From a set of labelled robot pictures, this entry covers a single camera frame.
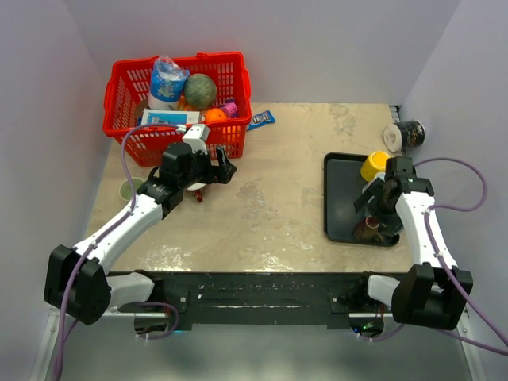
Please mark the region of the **brown maroon mug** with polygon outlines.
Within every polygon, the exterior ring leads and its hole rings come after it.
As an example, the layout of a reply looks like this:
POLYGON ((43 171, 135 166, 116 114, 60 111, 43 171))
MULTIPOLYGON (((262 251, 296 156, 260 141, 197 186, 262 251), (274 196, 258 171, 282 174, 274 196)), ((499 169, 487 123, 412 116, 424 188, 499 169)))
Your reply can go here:
POLYGON ((353 230, 353 236, 362 242, 383 243, 384 238, 379 232, 380 224, 372 216, 365 217, 353 230))

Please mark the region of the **dark red mug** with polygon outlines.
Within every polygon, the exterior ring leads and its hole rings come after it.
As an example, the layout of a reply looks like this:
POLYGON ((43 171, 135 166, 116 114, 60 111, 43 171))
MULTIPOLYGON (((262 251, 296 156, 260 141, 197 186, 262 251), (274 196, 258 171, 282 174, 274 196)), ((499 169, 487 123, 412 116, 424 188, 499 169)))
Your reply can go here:
POLYGON ((191 195, 197 202, 203 202, 204 194, 208 191, 210 185, 205 183, 196 183, 186 189, 186 193, 191 195))

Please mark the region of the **green mug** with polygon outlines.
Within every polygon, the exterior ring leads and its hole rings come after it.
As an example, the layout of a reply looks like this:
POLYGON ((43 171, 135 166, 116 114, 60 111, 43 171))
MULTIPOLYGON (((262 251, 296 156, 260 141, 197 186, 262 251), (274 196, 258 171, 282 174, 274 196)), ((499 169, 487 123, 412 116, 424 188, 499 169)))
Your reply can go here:
MULTIPOLYGON (((136 191, 143 183, 144 180, 134 177, 132 178, 133 189, 136 191)), ((131 189, 130 183, 128 180, 124 181, 123 184, 119 188, 120 198, 126 202, 130 201, 133 196, 133 191, 131 189)))

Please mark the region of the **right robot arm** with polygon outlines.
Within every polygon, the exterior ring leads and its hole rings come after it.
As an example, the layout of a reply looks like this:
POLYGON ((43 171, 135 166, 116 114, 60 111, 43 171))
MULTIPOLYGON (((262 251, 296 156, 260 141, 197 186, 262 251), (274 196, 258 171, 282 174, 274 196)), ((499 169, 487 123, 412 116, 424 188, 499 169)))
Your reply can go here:
POLYGON ((377 175, 354 202, 355 211, 379 223, 383 237, 404 232, 413 265, 401 278, 368 275, 353 301, 359 310, 373 311, 380 303, 390 308, 400 324, 453 330, 471 293, 471 272, 458 268, 447 249, 429 179, 418 177, 409 157, 387 160, 386 171, 377 175))

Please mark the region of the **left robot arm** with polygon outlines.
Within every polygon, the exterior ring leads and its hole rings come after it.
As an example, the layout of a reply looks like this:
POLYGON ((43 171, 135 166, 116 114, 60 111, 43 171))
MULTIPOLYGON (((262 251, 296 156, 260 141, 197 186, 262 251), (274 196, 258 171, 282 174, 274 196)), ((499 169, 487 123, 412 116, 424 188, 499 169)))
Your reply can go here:
POLYGON ((154 279, 138 271, 110 276, 110 270, 127 248, 181 203, 189 187, 231 180, 237 168, 225 148, 217 147, 216 156, 213 164, 208 153, 188 143, 170 144, 160 166, 151 170, 118 215, 78 244, 61 244, 51 252, 44 300, 86 325, 115 306, 138 303, 147 311, 158 310, 164 292, 154 279))

